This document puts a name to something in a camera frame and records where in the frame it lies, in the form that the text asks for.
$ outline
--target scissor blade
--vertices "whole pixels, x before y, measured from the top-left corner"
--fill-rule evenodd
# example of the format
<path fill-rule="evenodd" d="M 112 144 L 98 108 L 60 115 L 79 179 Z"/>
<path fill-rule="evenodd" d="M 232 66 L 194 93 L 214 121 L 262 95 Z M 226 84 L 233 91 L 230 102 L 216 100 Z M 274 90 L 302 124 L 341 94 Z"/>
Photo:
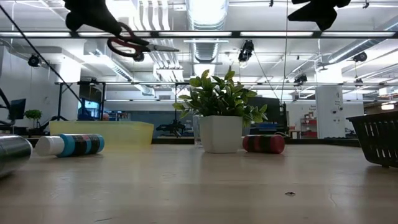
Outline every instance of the scissor blade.
<path fill-rule="evenodd" d="M 150 51 L 163 51 L 163 52 L 179 52 L 179 49 L 173 47 L 166 47 L 162 45 L 149 44 L 146 46 Z"/>

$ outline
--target black plastic basket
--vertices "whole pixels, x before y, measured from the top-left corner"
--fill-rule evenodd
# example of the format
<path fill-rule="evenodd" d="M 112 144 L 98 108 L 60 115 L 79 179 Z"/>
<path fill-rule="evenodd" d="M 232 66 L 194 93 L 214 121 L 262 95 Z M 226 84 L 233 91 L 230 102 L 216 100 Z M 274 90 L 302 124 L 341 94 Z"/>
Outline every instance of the black plastic basket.
<path fill-rule="evenodd" d="M 347 118 L 369 162 L 398 167 L 398 111 Z"/>

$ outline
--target white flower pot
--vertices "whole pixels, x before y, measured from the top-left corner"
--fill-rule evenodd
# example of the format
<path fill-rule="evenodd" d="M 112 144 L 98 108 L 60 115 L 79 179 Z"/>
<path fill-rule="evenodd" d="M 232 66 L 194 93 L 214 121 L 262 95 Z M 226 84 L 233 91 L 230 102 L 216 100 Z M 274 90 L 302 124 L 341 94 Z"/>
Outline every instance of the white flower pot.
<path fill-rule="evenodd" d="M 235 153 L 242 145 L 242 117 L 207 116 L 199 120 L 201 143 L 206 152 Z"/>

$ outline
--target blue stripe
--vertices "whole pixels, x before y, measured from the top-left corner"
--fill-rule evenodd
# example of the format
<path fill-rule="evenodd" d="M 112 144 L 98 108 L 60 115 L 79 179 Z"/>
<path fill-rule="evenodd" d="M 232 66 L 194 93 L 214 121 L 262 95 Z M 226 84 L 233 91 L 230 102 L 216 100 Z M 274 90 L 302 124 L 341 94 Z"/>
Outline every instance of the blue stripe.
<path fill-rule="evenodd" d="M 91 150 L 91 139 L 89 138 L 88 140 L 86 140 L 86 143 L 87 143 L 87 149 L 85 154 L 87 155 Z"/>
<path fill-rule="evenodd" d="M 65 147 L 61 154 L 58 154 L 57 157 L 68 157 L 72 155 L 75 151 L 75 140 L 70 135 L 60 134 L 60 137 L 63 140 Z"/>
<path fill-rule="evenodd" d="M 100 134 L 97 134 L 97 136 L 98 136 L 98 139 L 99 139 L 99 149 L 98 149 L 98 152 L 101 152 L 102 150 L 104 150 L 104 147 L 105 147 L 105 139 L 104 139 L 104 137 L 102 137 L 102 135 L 100 135 Z"/>

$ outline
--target small potted plant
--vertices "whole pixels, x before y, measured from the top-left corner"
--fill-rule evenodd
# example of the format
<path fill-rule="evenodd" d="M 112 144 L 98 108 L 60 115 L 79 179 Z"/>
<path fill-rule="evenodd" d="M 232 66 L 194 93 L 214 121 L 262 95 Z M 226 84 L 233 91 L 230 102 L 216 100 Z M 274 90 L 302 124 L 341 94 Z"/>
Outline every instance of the small potted plant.
<path fill-rule="evenodd" d="M 248 98 L 257 93 L 245 89 L 240 82 L 235 85 L 231 67 L 224 79 L 212 77 L 216 83 L 211 82 L 208 74 L 206 70 L 201 77 L 191 78 L 190 96 L 179 96 L 185 103 L 174 103 L 173 107 L 182 111 L 182 118 L 188 113 L 203 115 L 199 122 L 200 137 L 206 152 L 234 153 L 242 143 L 243 126 L 267 119 L 267 105 L 248 105 Z"/>
<path fill-rule="evenodd" d="M 33 119 L 33 128 L 39 127 L 37 123 L 39 122 L 39 119 L 42 118 L 42 112 L 40 110 L 27 110 L 24 115 L 27 119 Z"/>

